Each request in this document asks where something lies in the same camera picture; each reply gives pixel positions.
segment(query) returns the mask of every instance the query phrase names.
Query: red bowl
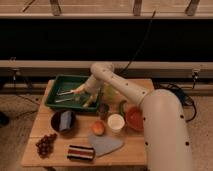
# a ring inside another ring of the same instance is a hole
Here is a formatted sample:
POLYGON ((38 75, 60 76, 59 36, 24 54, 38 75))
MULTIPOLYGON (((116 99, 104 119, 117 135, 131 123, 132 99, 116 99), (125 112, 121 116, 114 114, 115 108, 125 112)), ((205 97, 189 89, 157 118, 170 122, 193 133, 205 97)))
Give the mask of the red bowl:
POLYGON ((125 119, 130 128, 136 131, 143 131, 143 113, 138 107, 131 107, 126 112, 125 119))

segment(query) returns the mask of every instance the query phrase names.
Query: brown bowl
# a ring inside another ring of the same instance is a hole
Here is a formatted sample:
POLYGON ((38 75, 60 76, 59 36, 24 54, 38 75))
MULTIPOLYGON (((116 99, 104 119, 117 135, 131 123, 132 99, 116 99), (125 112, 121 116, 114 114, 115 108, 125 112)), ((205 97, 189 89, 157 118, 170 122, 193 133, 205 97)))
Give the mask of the brown bowl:
POLYGON ((52 128, 60 133, 60 134, 66 134, 66 133, 69 133, 70 130, 72 129, 72 127, 74 126, 74 123, 75 123, 75 120, 76 120, 76 117, 75 117, 75 112, 72 111, 72 110, 60 110, 60 111, 57 111, 53 116, 52 116, 52 119, 51 119, 51 126, 52 128), (61 121, 61 115, 62 113, 66 112, 66 111, 70 111, 70 115, 71 115, 71 122, 70 122, 70 128, 69 129, 66 129, 66 130, 63 130, 63 131, 60 131, 59 130, 59 125, 60 125, 60 121, 61 121))

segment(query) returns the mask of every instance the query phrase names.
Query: white cup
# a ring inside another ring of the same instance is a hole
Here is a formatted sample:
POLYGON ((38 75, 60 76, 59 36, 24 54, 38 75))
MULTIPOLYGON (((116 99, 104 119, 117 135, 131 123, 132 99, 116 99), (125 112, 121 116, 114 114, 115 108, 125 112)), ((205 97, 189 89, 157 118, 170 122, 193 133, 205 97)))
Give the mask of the white cup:
POLYGON ((121 115, 112 114, 109 116, 109 118, 107 120, 107 124, 113 132, 118 133, 124 127, 125 121, 121 115))

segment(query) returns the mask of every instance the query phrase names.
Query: wooden table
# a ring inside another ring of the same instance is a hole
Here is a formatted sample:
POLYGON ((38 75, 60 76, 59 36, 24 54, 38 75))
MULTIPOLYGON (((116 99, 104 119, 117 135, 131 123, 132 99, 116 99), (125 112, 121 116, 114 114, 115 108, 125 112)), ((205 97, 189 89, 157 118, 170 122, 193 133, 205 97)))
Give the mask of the wooden table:
MULTIPOLYGON (((150 79, 131 79, 131 81, 142 85, 150 90, 153 90, 153 84, 150 79)), ((69 145, 82 145, 90 146, 87 136, 91 132, 91 124, 98 120, 97 114, 83 114, 76 113, 77 122, 73 132, 66 137, 58 135, 54 142, 53 153, 49 158, 42 159, 37 154, 35 143, 44 135, 54 133, 51 128, 50 120, 54 111, 44 105, 46 97, 53 84, 53 80, 48 82, 45 94, 43 96, 37 117, 34 121, 31 134, 22 158, 22 166, 27 167, 72 167, 72 166, 115 166, 115 165, 137 165, 143 166, 147 164, 146 152, 144 148, 143 133, 138 133, 127 126, 119 134, 115 134, 109 130, 106 125, 106 134, 109 136, 117 137, 124 140, 124 146, 110 154, 95 158, 92 163, 71 161, 66 158, 69 145)), ((118 112, 118 104, 121 100, 126 99, 118 91, 114 90, 111 86, 104 86, 104 96, 102 102, 110 105, 110 113, 118 112)), ((127 100, 125 110, 133 106, 127 100)))

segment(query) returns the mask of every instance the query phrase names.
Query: red grapes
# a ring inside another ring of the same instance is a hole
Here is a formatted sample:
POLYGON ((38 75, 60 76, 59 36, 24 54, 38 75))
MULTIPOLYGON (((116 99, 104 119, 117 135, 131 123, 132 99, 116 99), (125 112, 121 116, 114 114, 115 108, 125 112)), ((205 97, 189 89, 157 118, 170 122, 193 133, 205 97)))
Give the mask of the red grapes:
POLYGON ((48 155, 53 151, 53 143, 57 137, 57 134, 45 135, 37 143, 37 152, 41 158, 48 157, 48 155))

